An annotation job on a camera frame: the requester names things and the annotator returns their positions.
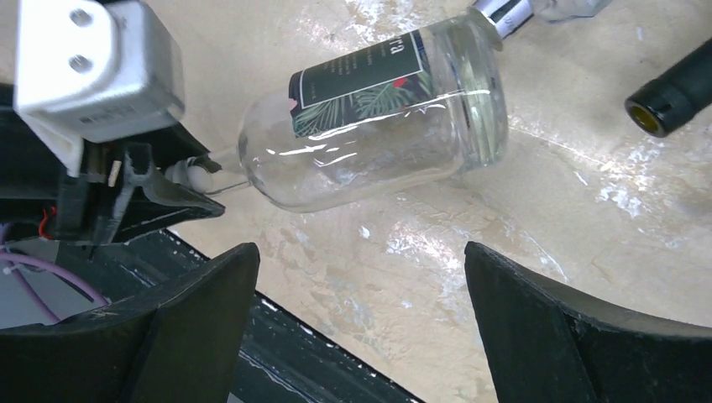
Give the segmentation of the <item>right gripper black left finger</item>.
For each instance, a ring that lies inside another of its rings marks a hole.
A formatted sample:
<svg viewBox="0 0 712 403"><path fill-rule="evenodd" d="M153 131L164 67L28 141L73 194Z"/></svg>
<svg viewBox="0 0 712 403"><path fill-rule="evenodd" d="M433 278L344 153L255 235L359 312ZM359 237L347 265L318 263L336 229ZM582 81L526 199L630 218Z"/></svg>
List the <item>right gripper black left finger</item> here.
<svg viewBox="0 0 712 403"><path fill-rule="evenodd" d="M1 332L4 402L224 402L259 273L243 243L54 325Z"/></svg>

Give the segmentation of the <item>dark green wine bottle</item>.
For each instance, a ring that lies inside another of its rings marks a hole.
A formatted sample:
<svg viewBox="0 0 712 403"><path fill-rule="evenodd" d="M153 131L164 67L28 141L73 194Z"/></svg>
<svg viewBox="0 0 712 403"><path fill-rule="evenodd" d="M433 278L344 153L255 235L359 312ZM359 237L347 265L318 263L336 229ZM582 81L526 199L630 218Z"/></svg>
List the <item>dark green wine bottle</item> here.
<svg viewBox="0 0 712 403"><path fill-rule="evenodd" d="M711 104L711 41L631 94L624 108L644 132L665 138Z"/></svg>

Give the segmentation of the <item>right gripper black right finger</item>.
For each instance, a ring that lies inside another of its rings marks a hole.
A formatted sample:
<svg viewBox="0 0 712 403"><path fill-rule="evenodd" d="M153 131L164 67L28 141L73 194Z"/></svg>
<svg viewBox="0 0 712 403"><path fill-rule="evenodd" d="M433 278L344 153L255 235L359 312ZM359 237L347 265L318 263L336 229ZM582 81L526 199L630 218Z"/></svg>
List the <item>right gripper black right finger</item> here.
<svg viewBox="0 0 712 403"><path fill-rule="evenodd" d="M601 300L481 243L464 252L499 401L710 401L709 328Z"/></svg>

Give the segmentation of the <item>blue rectangular glass bottle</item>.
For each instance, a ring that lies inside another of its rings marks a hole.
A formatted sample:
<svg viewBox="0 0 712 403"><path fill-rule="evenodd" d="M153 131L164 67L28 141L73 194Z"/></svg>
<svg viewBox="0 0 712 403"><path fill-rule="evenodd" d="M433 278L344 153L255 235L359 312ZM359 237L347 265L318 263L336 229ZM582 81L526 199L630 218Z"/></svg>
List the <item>blue rectangular glass bottle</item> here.
<svg viewBox="0 0 712 403"><path fill-rule="evenodd" d="M504 39L532 17L549 24L593 18L611 3L611 0L478 0L474 7Z"/></svg>

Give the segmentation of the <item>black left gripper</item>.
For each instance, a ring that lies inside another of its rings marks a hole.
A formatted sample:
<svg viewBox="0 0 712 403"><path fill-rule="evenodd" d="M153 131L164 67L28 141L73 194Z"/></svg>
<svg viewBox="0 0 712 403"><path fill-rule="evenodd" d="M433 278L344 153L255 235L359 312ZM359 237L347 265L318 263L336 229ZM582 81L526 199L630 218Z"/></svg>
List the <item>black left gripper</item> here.
<svg viewBox="0 0 712 403"><path fill-rule="evenodd" d="M149 144L129 143L115 191L70 177L13 110L1 85L1 234L77 245L125 243L177 223L220 217L225 206L168 180Z"/></svg>

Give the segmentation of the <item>clear round flask bottle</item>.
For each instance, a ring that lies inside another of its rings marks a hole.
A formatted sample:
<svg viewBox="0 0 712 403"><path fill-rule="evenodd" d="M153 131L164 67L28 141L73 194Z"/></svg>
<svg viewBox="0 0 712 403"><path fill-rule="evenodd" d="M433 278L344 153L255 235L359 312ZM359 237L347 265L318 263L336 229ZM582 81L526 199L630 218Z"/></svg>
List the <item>clear round flask bottle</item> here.
<svg viewBox="0 0 712 403"><path fill-rule="evenodd" d="M252 104L235 145L165 177L209 197L253 187L303 213L492 165L508 131L500 47L468 8L298 71Z"/></svg>

